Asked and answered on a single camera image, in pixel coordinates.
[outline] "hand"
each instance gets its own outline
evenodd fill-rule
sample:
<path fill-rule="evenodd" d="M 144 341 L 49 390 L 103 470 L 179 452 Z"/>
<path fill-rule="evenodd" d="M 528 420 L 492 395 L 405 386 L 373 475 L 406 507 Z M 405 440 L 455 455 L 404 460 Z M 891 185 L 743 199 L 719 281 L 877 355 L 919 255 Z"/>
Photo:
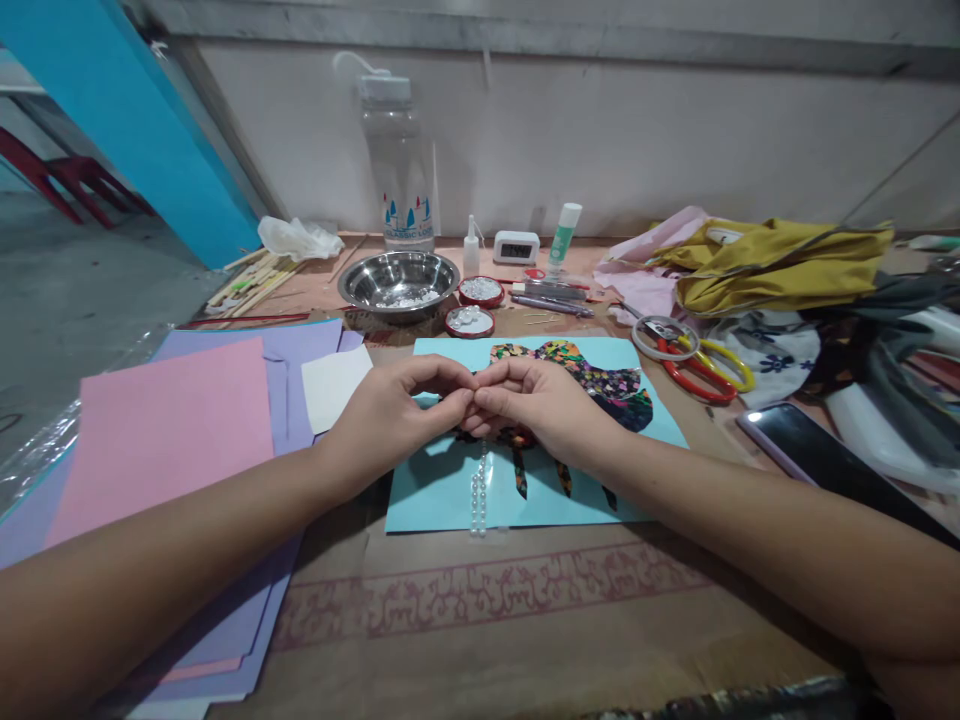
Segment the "hand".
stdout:
<path fill-rule="evenodd" d="M 324 482 L 335 483 L 346 502 L 427 442 L 460 423 L 477 388 L 460 363 L 440 355 L 416 355 L 374 368 L 354 391 L 340 419 L 320 441 Z M 412 395 L 443 399 L 423 410 Z"/>
<path fill-rule="evenodd" d="M 592 460 L 623 428 L 556 363 L 509 357 L 477 373 L 474 395 L 461 427 L 474 437 L 508 425 L 526 425 L 557 460 L 591 471 Z"/>

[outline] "blue pillar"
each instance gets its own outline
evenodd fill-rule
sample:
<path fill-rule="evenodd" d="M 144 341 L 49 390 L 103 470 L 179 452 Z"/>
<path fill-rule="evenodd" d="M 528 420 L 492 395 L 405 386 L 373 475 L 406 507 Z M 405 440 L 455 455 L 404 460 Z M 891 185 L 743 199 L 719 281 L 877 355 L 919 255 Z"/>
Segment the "blue pillar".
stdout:
<path fill-rule="evenodd" d="M 211 268 L 257 218 L 116 0 L 0 0 L 0 39 Z"/>

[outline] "pink paper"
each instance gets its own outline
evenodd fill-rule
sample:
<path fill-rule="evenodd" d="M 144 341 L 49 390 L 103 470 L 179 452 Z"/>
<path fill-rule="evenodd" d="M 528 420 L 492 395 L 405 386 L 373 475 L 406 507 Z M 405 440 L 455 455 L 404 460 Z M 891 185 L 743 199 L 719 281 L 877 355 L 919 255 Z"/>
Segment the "pink paper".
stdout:
<path fill-rule="evenodd" d="M 603 287 L 612 285 L 624 301 L 642 315 L 670 315 L 674 287 L 681 274 L 666 268 L 644 268 L 643 265 L 660 248 L 689 240 L 709 219 L 702 208 L 685 207 L 655 228 L 610 248 L 594 270 L 593 279 Z M 612 308 L 611 312 L 624 325 L 636 321 L 627 310 Z"/>
<path fill-rule="evenodd" d="M 216 660 L 209 663 L 200 663 L 199 665 L 188 665 L 185 668 L 174 668 L 160 678 L 160 682 L 176 682 L 177 680 L 215 675 L 221 672 L 235 672 L 240 669 L 241 660 L 243 660 L 243 658 L 227 658 L 226 660 Z"/>
<path fill-rule="evenodd" d="M 84 378 L 47 547 L 273 457 L 263 340 Z"/>

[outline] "mustard yellow cloth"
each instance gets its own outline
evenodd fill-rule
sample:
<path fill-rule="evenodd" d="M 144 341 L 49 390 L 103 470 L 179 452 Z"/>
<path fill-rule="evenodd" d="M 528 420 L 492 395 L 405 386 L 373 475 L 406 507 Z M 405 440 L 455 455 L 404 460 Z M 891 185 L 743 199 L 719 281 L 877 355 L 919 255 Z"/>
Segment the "mustard yellow cloth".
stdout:
<path fill-rule="evenodd" d="M 723 244 L 714 239 L 719 230 L 743 236 Z M 804 310 L 853 302 L 874 292 L 873 278 L 892 240 L 890 228 L 710 220 L 683 245 L 657 251 L 653 264 L 693 271 L 677 282 L 677 299 L 697 317 L 761 307 Z"/>

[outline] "light blue paper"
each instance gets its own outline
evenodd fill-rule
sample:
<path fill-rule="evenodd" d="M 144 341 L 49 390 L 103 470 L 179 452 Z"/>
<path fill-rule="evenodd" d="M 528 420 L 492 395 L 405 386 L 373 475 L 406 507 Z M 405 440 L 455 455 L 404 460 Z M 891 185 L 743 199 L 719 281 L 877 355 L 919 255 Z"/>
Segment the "light blue paper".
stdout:
<path fill-rule="evenodd" d="M 490 348 L 516 343 L 531 350 L 550 340 L 575 343 L 591 365 L 605 370 L 639 367 L 637 351 L 629 340 L 598 337 L 527 337 L 459 340 L 427 338 L 417 340 L 415 355 L 437 353 L 463 363 L 473 371 L 490 364 Z M 653 420 L 642 435 L 680 447 L 689 447 L 657 396 L 649 381 L 643 387 L 653 401 Z M 421 395 L 421 404 L 437 398 Z M 513 459 L 509 449 L 490 443 L 492 472 L 487 490 L 487 526 L 522 527 L 529 525 L 593 525 L 632 522 L 651 518 L 618 497 L 619 510 L 607 504 L 600 484 L 585 473 L 570 469 L 573 496 L 563 494 L 557 478 L 556 463 L 542 448 L 523 453 L 527 473 L 527 499 L 516 489 Z M 455 442 L 452 434 L 443 435 L 419 450 L 393 473 L 387 532 L 423 532 L 428 530 L 466 530 L 470 527 L 470 476 L 480 463 L 481 443 Z"/>

